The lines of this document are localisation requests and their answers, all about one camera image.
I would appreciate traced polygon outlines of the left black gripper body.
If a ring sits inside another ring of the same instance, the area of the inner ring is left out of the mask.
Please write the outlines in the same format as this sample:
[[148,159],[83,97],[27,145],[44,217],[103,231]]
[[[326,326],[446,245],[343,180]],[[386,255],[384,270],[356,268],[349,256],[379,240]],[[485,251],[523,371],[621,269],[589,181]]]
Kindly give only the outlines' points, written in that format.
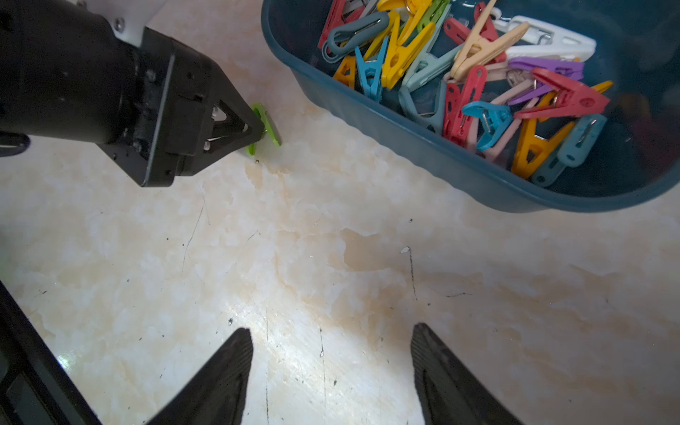
[[169,187],[223,158],[212,139],[222,72],[205,54],[147,28],[136,50],[132,123],[100,149],[141,187]]

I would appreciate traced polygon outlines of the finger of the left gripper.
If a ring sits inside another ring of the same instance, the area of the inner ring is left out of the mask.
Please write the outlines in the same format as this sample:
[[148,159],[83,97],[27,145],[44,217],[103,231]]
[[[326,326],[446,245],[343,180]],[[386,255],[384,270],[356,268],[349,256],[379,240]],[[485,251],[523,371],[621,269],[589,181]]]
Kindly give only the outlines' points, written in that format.
[[206,107],[198,143],[199,157],[221,159],[255,143],[262,130],[260,119],[236,90],[216,90]]

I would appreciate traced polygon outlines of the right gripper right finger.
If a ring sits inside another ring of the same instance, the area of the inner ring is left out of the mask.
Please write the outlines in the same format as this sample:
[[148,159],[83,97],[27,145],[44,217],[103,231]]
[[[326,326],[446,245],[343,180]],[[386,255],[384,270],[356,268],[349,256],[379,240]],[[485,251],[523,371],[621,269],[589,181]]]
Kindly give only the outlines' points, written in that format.
[[410,351],[424,422],[519,424],[425,323],[414,326]]

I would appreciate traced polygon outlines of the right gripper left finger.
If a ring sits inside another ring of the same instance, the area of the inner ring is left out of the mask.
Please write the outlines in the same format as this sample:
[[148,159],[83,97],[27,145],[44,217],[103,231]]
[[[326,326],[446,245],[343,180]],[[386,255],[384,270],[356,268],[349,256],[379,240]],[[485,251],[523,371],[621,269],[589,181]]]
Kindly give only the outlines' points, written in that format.
[[150,424],[240,424],[253,362],[251,331],[237,329]]

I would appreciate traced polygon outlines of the mint clothespin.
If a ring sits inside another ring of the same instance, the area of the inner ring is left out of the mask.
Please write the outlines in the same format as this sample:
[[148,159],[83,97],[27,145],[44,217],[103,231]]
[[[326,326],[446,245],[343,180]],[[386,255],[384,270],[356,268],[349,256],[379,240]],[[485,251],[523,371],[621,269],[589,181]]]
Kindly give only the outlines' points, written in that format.
[[431,53],[445,21],[446,19],[443,19],[437,23],[435,34],[432,39],[426,43],[423,50],[416,57],[414,63],[412,63],[411,67],[407,70],[401,84],[402,88],[406,88],[409,92],[414,92],[425,86],[429,81],[432,81],[444,71],[451,69],[456,55],[462,48],[461,45],[454,47],[440,57],[436,57]]

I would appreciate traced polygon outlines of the pink clothespin pile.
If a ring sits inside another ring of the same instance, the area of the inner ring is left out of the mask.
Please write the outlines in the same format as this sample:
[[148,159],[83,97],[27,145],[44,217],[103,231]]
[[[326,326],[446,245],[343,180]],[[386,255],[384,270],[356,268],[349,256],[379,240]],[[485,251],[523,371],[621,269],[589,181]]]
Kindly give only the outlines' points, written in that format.
[[470,120],[467,150],[481,153],[490,162],[501,156],[522,123],[508,105],[512,97],[499,96],[490,103],[474,101],[462,108],[464,117]]

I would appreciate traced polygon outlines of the white clothespin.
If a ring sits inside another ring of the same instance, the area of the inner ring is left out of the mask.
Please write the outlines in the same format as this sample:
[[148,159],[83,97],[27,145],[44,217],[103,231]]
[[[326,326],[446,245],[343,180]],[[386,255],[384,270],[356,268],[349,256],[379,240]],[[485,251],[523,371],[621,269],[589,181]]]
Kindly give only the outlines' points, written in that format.
[[539,19],[517,15],[509,19],[498,17],[493,23],[502,33],[507,33],[522,23],[529,23],[529,30],[522,37],[522,42],[506,51],[508,58],[557,58],[586,62],[597,49],[597,42],[591,37]]

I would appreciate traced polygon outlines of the slate blue clothespin pile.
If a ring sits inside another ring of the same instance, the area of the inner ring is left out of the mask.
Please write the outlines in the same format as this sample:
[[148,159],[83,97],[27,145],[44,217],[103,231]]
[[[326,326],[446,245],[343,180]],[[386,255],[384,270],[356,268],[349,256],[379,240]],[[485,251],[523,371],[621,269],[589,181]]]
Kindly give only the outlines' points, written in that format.
[[388,28],[390,17],[387,12],[376,12],[331,29],[327,40],[322,44],[322,58],[330,63],[338,63],[347,54],[375,39]]

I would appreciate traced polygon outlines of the beige clothespin pile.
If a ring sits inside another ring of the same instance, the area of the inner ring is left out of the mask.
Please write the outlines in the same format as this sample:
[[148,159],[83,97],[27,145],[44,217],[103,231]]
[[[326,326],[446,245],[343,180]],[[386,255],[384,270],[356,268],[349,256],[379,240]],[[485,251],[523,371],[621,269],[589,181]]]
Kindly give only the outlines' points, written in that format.
[[462,45],[448,73],[451,78],[461,80],[471,67],[488,64],[508,48],[517,44],[531,28],[529,22],[522,22],[497,40],[492,42],[486,40],[481,36],[481,31],[496,3],[496,0],[490,1],[480,14],[479,21],[471,29],[466,42]]

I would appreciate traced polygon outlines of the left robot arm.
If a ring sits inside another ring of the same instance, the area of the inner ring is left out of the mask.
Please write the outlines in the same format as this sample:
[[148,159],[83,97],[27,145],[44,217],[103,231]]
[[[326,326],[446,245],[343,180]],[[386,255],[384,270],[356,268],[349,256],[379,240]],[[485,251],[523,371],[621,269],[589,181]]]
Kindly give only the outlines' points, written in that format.
[[168,187],[260,140],[261,118],[199,51],[99,1],[1,4],[1,154],[33,137],[96,144],[142,187]]

